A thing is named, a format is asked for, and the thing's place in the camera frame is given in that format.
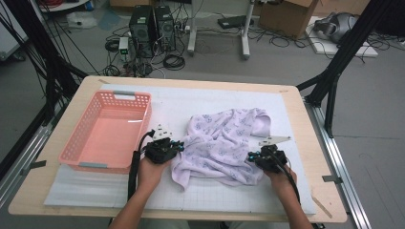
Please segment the clear plastic bag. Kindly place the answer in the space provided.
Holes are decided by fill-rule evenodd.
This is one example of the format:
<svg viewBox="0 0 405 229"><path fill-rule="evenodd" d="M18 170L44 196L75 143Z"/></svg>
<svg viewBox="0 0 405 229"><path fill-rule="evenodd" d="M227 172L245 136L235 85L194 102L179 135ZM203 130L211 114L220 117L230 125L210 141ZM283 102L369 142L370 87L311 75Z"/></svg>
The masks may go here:
<svg viewBox="0 0 405 229"><path fill-rule="evenodd" d="M96 19L89 11L76 11L66 15L71 28L90 29L96 26Z"/></svg>

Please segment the grey metal bracket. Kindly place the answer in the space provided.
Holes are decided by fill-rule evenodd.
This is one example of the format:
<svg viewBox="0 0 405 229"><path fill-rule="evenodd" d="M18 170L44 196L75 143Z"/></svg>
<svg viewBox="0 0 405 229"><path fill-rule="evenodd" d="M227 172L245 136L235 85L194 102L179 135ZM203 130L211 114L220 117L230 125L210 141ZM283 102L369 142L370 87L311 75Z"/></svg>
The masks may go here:
<svg viewBox="0 0 405 229"><path fill-rule="evenodd" d="M333 182L334 184L341 184L343 182L343 179L341 177L329 175L329 176L322 176L322 179L325 182Z"/></svg>
<svg viewBox="0 0 405 229"><path fill-rule="evenodd" d="M20 171L20 176L26 176L31 170L40 168L40 167L44 167L44 166L46 166L46 164L47 164L47 160L32 162L32 163L30 163L30 165L27 168L23 168Z"/></svg>

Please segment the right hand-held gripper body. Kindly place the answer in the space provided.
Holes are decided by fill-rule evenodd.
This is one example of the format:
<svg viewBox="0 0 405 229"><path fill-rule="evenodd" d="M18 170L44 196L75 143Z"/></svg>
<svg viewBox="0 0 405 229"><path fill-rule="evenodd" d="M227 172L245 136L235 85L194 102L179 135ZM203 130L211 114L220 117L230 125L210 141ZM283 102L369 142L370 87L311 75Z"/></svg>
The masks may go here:
<svg viewBox="0 0 405 229"><path fill-rule="evenodd" d="M289 136L268 136L259 142L261 149L262 161L257 162L256 165L269 172L284 173L286 171L285 165L288 163L288 158L284 151L278 149L277 144L289 141Z"/></svg>

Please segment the small white device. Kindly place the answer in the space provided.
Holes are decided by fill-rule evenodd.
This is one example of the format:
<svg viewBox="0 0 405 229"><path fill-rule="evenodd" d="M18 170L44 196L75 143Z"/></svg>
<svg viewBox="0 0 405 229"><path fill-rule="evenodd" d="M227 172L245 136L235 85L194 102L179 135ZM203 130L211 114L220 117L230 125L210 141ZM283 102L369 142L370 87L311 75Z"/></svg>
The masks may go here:
<svg viewBox="0 0 405 229"><path fill-rule="evenodd" d="M123 62L127 62L129 60L129 38L128 37L119 38L118 51L120 53L121 60Z"/></svg>

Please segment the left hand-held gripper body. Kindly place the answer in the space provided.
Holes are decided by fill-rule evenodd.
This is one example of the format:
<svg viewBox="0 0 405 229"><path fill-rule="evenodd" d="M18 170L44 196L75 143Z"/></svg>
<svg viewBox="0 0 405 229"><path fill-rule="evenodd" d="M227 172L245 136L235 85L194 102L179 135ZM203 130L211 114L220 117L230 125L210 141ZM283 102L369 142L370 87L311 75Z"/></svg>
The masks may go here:
<svg viewBox="0 0 405 229"><path fill-rule="evenodd" d="M156 164L162 164L174 158L178 152L172 150L170 143L172 135L171 131L159 124L153 132L153 141L145 146L144 155Z"/></svg>

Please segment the black computer tower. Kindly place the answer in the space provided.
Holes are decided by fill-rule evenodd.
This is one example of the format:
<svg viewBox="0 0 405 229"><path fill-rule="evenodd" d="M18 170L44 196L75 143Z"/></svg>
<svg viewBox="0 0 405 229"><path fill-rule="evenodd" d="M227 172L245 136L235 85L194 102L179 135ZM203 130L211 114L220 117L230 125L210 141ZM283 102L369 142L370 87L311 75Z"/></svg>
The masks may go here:
<svg viewBox="0 0 405 229"><path fill-rule="evenodd" d="M176 49L174 19L168 6L155 7L158 42L162 51L171 52Z"/></svg>
<svg viewBox="0 0 405 229"><path fill-rule="evenodd" d="M153 43L157 38L153 7L136 5L129 22L129 29L137 56L151 58Z"/></svg>

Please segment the round white table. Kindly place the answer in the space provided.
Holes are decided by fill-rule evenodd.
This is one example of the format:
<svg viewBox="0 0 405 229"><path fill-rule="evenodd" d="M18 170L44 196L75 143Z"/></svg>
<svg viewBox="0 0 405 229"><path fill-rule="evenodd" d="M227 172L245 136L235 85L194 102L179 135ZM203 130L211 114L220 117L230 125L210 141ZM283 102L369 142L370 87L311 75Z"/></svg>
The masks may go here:
<svg viewBox="0 0 405 229"><path fill-rule="evenodd" d="M43 12L55 12L63 10L71 10L77 7L83 7L86 3L92 0L52 0L53 3L50 5L44 5L43 3L37 2L38 8Z"/></svg>

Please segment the aluminium rail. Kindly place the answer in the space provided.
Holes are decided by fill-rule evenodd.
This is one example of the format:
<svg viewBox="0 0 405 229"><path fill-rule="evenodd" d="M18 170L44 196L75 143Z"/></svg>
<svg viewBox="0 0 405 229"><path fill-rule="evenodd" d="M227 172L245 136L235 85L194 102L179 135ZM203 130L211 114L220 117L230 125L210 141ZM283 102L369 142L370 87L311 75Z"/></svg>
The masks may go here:
<svg viewBox="0 0 405 229"><path fill-rule="evenodd" d="M65 107L57 106L54 116L47 117L45 108L42 108L0 162L0 209L4 207L25 177L20 176L20 171L27 168L30 163L36 162L65 110Z"/></svg>
<svg viewBox="0 0 405 229"><path fill-rule="evenodd" d="M329 135L325 128L325 115L322 109L320 107L313 107L308 102L305 102L304 105L311 118L315 132L319 134L320 142L324 147L332 175L343 179L341 184L335 184L335 186L343 200L346 215L349 217L355 229L372 229L335 138Z"/></svg>

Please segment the white foam board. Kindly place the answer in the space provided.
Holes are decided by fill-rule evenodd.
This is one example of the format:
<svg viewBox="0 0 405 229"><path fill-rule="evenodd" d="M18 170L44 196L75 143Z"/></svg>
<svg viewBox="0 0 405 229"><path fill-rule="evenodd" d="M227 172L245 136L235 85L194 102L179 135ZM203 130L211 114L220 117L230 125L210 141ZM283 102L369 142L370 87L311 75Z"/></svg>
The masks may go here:
<svg viewBox="0 0 405 229"><path fill-rule="evenodd" d="M330 41L321 31L314 31L314 22L318 16L312 16L307 25L305 34L312 48L317 54L335 55L338 51L337 45ZM357 57L378 57L377 51L368 43L364 42L356 53Z"/></svg>

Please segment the white printed cloth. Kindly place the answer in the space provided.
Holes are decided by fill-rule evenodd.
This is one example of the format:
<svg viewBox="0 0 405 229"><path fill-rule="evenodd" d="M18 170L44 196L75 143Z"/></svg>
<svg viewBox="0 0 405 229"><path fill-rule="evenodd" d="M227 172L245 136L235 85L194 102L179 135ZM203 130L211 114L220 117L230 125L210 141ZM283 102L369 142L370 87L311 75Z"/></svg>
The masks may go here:
<svg viewBox="0 0 405 229"><path fill-rule="evenodd" d="M246 160L249 140L269 136L270 124L267 112L258 108L192 116L184 150L171 163L172 179L182 188L192 177L229 186L258 184L263 172Z"/></svg>

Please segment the large cardboard box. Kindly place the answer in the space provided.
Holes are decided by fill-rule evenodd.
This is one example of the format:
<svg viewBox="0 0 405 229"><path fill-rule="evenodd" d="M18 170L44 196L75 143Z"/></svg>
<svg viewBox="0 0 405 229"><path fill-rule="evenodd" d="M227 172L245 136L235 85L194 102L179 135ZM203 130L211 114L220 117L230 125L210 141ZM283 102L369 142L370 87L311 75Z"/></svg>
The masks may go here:
<svg viewBox="0 0 405 229"><path fill-rule="evenodd" d="M267 0L259 27L298 39L304 33L319 0Z"/></svg>

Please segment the person's right hand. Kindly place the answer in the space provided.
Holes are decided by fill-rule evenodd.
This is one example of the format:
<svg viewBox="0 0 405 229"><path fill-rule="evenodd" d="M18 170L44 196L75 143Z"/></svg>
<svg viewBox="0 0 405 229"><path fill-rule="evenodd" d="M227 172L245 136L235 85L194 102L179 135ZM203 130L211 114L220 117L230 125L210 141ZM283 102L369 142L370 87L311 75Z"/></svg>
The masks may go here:
<svg viewBox="0 0 405 229"><path fill-rule="evenodd" d="M297 181L297 176L295 172L293 172L287 165L284 166L285 169L287 170L288 174L294 182ZM276 192L282 192L282 191L291 191L293 192L293 187L288 179L288 176L285 175L284 173L272 173L269 171L265 171L265 174L270 178L271 180L271 185L274 191Z"/></svg>

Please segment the white foam mat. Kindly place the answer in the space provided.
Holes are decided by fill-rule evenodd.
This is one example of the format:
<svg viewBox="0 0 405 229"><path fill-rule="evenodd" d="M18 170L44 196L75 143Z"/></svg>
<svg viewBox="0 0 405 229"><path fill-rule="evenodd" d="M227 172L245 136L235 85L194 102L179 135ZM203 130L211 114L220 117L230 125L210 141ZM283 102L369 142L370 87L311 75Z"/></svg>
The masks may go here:
<svg viewBox="0 0 405 229"><path fill-rule="evenodd" d="M305 176L286 102L280 94L242 91L203 90L110 84L100 90L142 92L151 95L152 114L147 132L159 124L181 140L194 115L213 115L231 109L263 109L271 119L269 136L289 136L290 140L278 147L287 155L298 176L298 191L303 210L308 215L316 212ZM249 140L249 152L259 148L265 137ZM127 199L127 174L108 174L77 171L60 163L55 180L44 203L47 206L121 208ZM171 165L160 184L149 198L149 210L239 212L280 214L282 204L271 190L264 174L258 184L229 186L210 178L192 177L187 188L172 179Z"/></svg>

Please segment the beige tape strip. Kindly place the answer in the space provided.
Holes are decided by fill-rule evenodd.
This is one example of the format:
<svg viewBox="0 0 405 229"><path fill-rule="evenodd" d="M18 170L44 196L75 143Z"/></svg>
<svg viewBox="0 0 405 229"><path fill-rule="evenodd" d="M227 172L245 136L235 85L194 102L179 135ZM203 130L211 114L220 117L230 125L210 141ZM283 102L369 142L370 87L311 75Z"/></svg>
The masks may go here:
<svg viewBox="0 0 405 229"><path fill-rule="evenodd" d="M321 201L320 201L318 198L312 196L312 200L313 200L313 202L322 210L322 212L323 212L328 218L332 219L332 214L331 214L331 212L321 203Z"/></svg>

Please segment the pink plastic basket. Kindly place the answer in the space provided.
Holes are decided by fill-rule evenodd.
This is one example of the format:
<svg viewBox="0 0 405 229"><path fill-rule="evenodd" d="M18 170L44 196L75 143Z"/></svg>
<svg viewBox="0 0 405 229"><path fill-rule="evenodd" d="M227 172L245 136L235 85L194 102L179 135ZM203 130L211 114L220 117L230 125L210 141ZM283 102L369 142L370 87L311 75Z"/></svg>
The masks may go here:
<svg viewBox="0 0 405 229"><path fill-rule="evenodd" d="M60 153L59 162L77 171L127 174L151 114L149 93L96 91Z"/></svg>

